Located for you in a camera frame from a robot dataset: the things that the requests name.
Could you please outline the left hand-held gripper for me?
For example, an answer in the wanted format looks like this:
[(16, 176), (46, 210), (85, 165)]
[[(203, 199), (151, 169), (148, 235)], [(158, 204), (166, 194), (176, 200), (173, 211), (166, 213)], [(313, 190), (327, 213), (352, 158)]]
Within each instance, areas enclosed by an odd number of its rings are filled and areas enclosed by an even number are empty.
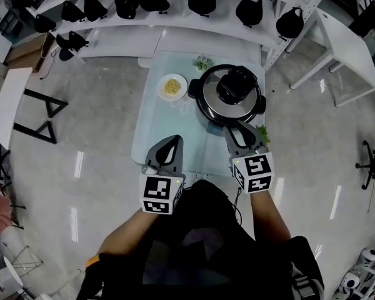
[(139, 201), (145, 213), (174, 212), (185, 182), (185, 175), (182, 174), (183, 146), (183, 138), (173, 135), (149, 149), (144, 164), (156, 167), (158, 173), (139, 175)]

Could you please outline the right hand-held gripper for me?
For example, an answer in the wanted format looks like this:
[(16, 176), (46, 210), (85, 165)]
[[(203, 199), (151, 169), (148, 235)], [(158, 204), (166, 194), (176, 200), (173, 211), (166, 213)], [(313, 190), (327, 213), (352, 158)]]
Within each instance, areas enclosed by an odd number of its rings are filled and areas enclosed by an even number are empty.
[(273, 155), (266, 147), (262, 132), (244, 121), (237, 120), (236, 128), (241, 133), (246, 147), (241, 147), (232, 130), (224, 126), (223, 133), (230, 154), (232, 177), (245, 194), (267, 191), (274, 176)]

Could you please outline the black steel pressure cooker lid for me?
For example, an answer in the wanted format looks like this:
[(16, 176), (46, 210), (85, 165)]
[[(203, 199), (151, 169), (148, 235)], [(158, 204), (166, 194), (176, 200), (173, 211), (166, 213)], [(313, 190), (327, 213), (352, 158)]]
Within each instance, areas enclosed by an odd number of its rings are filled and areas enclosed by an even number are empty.
[(200, 112), (213, 124), (250, 122), (264, 112), (266, 99), (257, 76), (244, 66), (220, 64), (193, 79), (188, 96), (196, 100)]

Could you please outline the dark pressure cooker body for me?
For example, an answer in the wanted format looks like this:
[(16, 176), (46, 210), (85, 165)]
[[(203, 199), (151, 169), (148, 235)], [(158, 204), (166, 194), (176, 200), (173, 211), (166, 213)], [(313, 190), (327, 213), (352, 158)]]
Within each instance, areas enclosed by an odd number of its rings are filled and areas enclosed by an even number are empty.
[(226, 71), (221, 77), (204, 73), (190, 82), (187, 95), (195, 102), (199, 124), (215, 136), (220, 136), (224, 127), (234, 128), (238, 121), (250, 123), (266, 109), (266, 98), (252, 74), (240, 78)]

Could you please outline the person's left forearm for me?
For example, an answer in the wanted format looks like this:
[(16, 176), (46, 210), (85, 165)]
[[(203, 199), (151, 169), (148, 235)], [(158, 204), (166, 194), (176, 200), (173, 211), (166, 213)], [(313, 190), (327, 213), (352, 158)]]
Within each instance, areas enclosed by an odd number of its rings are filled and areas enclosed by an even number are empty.
[(104, 239), (97, 253), (117, 256), (131, 253), (158, 217), (159, 214), (139, 209)]

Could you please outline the person's right forearm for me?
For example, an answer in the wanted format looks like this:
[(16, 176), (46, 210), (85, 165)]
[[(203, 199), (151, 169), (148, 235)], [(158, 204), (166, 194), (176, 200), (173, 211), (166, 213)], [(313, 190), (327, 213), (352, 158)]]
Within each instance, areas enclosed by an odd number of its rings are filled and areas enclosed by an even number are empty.
[(291, 233), (269, 191), (250, 194), (250, 201), (254, 237), (257, 242), (272, 244), (291, 239)]

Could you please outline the small light blue table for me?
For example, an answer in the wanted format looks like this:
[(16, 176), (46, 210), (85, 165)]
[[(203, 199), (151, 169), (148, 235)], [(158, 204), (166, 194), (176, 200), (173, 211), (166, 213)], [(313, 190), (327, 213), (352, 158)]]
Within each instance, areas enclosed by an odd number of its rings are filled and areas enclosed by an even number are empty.
[[(142, 96), (132, 144), (132, 159), (144, 165), (151, 147), (169, 136), (180, 135), (184, 141), (184, 174), (203, 173), (229, 177), (230, 154), (223, 131), (220, 136), (215, 136), (204, 130), (195, 114), (195, 102), (188, 96), (188, 92), (180, 100), (173, 102), (165, 101), (158, 95), (158, 82), (166, 74), (180, 74), (186, 79), (188, 90), (190, 82), (203, 75), (192, 65), (192, 60), (197, 57), (197, 54), (166, 51), (160, 51), (154, 56)], [(211, 59), (214, 66), (232, 64), (248, 68), (257, 76), (262, 95), (266, 95), (265, 71), (262, 66), (224, 57)], [(265, 123), (265, 115), (257, 116), (248, 123), (261, 126)]]

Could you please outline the yellow corn kernels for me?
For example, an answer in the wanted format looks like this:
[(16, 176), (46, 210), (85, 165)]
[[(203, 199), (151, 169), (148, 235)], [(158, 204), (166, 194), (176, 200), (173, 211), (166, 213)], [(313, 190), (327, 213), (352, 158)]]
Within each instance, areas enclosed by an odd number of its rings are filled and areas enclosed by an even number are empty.
[(180, 89), (181, 84), (177, 79), (174, 78), (168, 79), (163, 86), (164, 93), (170, 96), (176, 95)]

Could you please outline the person's black-clothed body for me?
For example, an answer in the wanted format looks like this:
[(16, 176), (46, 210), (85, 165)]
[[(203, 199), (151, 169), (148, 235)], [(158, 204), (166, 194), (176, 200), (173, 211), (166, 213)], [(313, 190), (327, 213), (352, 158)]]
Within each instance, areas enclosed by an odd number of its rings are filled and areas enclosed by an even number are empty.
[(159, 214), (133, 252), (102, 254), (86, 266), (76, 300), (294, 300), (293, 268), (324, 289), (305, 237), (257, 242), (226, 194), (200, 180), (171, 215)]

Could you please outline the small potted succulent plant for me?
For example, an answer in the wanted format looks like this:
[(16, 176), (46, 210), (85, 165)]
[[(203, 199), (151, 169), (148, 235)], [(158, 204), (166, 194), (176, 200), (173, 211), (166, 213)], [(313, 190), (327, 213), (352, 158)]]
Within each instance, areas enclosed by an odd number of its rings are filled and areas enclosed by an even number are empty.
[(192, 60), (192, 65), (198, 72), (204, 73), (213, 67), (213, 61), (204, 55), (199, 55), (196, 59)]

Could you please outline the white table with white legs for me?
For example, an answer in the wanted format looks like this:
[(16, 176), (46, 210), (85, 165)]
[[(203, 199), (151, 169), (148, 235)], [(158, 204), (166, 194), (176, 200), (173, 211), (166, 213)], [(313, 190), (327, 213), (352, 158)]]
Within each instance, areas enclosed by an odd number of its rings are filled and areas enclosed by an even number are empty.
[(342, 22), (321, 9), (316, 9), (310, 15), (299, 36), (290, 42), (286, 51), (291, 53), (314, 24), (317, 24), (321, 30), (326, 51), (302, 77), (291, 83), (289, 88), (297, 89), (324, 66), (334, 61), (335, 63), (329, 67), (330, 73), (345, 66), (369, 84), (369, 89), (366, 91), (354, 92), (346, 97), (335, 99), (334, 105), (337, 108), (373, 93), (375, 91), (375, 66), (366, 43)]

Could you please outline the black round stand base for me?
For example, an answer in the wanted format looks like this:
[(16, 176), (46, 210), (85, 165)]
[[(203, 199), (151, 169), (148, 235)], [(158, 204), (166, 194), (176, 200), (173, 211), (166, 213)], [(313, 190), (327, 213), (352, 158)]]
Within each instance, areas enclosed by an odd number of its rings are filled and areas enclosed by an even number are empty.
[(59, 52), (59, 59), (64, 62), (70, 60), (73, 56), (74, 54), (69, 49), (63, 47)]

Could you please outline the rows of black hanging bags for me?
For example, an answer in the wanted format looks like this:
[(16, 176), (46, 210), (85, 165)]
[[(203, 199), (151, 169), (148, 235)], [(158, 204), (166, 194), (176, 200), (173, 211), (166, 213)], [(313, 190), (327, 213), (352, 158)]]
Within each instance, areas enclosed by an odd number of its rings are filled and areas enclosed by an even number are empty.
[[(16, 9), (37, 9), (44, 0), (12, 0), (12, 7)], [(137, 9), (143, 9), (147, 12), (166, 13), (170, 7), (168, 0), (114, 0), (116, 5), (116, 14), (123, 19), (131, 20), (136, 16)], [(188, 0), (188, 7), (194, 13), (208, 17), (215, 11), (216, 0)], [(54, 36), (56, 25), (59, 21), (68, 21), (75, 23), (77, 21), (96, 21), (107, 16), (108, 10), (98, 0), (84, 0), (82, 7), (77, 7), (71, 1), (65, 1), (59, 8), (44, 12), (41, 15), (34, 16), (33, 23), (37, 31), (49, 32)], [(284, 13), (276, 23), (278, 33), (289, 39), (291, 42), (303, 30), (304, 24), (308, 19), (304, 19), (303, 10), (294, 7)]]

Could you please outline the white desk with black legs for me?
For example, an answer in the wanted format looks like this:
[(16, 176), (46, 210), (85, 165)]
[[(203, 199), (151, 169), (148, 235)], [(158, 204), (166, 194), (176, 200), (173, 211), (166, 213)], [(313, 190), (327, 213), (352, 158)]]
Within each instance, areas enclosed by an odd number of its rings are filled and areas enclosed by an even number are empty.
[[(31, 67), (10, 69), (0, 91), (0, 145), (7, 150), (10, 146), (13, 131), (18, 131), (50, 144), (57, 143), (51, 119), (68, 106), (68, 103), (27, 89), (26, 85), (32, 72)], [(38, 99), (45, 103), (47, 119), (36, 130), (15, 122), (23, 96)]]

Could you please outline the white round robot device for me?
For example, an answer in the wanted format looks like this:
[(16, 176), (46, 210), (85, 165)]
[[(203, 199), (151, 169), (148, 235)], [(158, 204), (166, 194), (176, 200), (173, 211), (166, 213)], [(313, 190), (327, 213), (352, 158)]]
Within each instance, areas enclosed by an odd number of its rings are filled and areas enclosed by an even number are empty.
[(364, 266), (365, 268), (370, 268), (374, 262), (375, 250), (371, 248), (363, 249), (357, 259), (357, 265)]
[(342, 278), (341, 286), (346, 289), (355, 289), (359, 286), (361, 273), (358, 269), (351, 268)]

